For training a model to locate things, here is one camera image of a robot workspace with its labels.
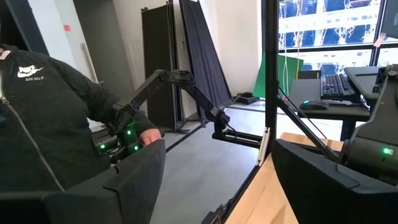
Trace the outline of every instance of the black desk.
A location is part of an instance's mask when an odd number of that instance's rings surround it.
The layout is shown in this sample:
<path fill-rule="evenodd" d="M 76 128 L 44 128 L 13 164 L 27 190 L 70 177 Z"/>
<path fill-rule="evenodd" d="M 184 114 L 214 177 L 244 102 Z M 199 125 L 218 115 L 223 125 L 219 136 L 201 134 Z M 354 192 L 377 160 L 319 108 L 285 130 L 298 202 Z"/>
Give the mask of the black desk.
<path fill-rule="evenodd" d="M 290 89 L 289 98 L 295 106 L 299 107 L 305 100 L 320 101 L 320 80 L 319 79 L 303 79 L 294 80 Z M 293 111 L 297 111 L 292 105 L 289 105 Z M 331 119 L 347 122 L 344 125 L 347 132 L 353 132 L 356 121 L 367 121 L 371 115 L 365 106 L 330 106 L 327 110 L 302 110 L 306 116 L 313 119 Z"/>

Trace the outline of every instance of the person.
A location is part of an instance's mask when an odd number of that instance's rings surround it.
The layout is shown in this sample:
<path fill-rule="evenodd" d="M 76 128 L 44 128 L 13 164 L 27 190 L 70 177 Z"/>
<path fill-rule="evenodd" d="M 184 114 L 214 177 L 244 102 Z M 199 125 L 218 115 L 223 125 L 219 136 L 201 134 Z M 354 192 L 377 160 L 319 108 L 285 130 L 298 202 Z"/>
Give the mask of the person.
<path fill-rule="evenodd" d="M 109 123 L 126 117 L 124 108 L 113 110 L 118 101 L 64 62 L 0 45 L 6 119 L 0 129 L 0 192 L 64 191 L 107 169 L 109 158 L 98 155 L 87 118 Z M 134 119 L 144 145 L 161 138 L 145 115 Z"/>

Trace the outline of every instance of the wooden table surface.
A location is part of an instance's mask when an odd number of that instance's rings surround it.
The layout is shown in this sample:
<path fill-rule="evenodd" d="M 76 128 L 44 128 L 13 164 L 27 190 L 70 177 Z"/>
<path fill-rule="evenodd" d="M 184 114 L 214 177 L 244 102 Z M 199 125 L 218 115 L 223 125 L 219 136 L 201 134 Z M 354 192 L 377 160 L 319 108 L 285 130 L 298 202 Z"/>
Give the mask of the wooden table surface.
<path fill-rule="evenodd" d="M 314 146 L 308 137 L 283 133 L 283 140 Z M 324 140 L 334 150 L 341 150 L 343 142 Z M 269 155 L 241 197 L 226 224 L 297 224 L 296 217 L 280 186 L 271 155 Z"/>

